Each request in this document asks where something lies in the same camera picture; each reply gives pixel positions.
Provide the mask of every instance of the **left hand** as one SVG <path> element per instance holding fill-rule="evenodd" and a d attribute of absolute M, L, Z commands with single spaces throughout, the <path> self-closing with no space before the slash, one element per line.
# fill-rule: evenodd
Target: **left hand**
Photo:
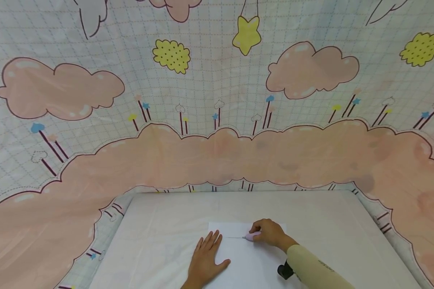
<path fill-rule="evenodd" d="M 215 256 L 221 242 L 222 235 L 218 230 L 214 234 L 210 231 L 204 240 L 202 237 L 199 239 L 188 269 L 188 279 L 182 289 L 202 289 L 228 267 L 230 259 L 219 265 L 215 264 Z"/>

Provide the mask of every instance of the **white tablecloth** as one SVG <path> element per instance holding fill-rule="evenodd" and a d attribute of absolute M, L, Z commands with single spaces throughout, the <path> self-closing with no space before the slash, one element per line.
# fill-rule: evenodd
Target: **white tablecloth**
<path fill-rule="evenodd" d="M 261 218 L 286 223 L 287 234 L 358 289 L 420 288 L 350 191 L 138 195 L 90 288 L 179 289 L 208 222 Z"/>

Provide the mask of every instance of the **printed backdrop fabric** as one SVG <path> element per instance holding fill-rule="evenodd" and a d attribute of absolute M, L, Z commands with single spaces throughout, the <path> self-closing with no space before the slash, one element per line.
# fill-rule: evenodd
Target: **printed backdrop fabric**
<path fill-rule="evenodd" d="M 313 188 L 434 288 L 434 0 L 0 1 L 0 288 L 88 288 L 132 193 Z"/>

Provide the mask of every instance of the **sheet of paper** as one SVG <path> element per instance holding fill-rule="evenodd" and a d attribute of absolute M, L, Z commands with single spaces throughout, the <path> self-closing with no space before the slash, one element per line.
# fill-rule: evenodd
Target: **sheet of paper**
<path fill-rule="evenodd" d="M 296 276 L 288 281 L 277 273 L 284 264 L 286 255 L 280 249 L 266 244 L 253 243 L 242 238 L 248 233 L 251 223 L 209 223 L 209 231 L 219 230 L 223 235 L 217 252 L 216 264 L 230 259 L 231 264 L 206 289 L 285 289 L 300 288 Z"/>

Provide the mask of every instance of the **hand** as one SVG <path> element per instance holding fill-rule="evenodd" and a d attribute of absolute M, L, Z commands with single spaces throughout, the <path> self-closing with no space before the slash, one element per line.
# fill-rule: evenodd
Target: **hand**
<path fill-rule="evenodd" d="M 202 289 L 228 267 L 229 259 L 219 265 L 215 264 L 215 256 L 221 242 L 222 235 L 218 230 L 214 234 L 212 231 L 209 232 L 204 240 L 202 237 L 199 239 L 188 269 L 188 279 L 181 289 Z"/>
<path fill-rule="evenodd" d="M 253 233 L 258 231 L 261 231 L 261 233 L 253 237 L 255 242 L 264 242 L 270 246 L 278 247 L 285 253 L 288 251 L 289 247 L 297 244 L 293 238 L 285 234 L 280 225 L 270 219 L 262 219 L 254 222 L 249 232 Z"/>

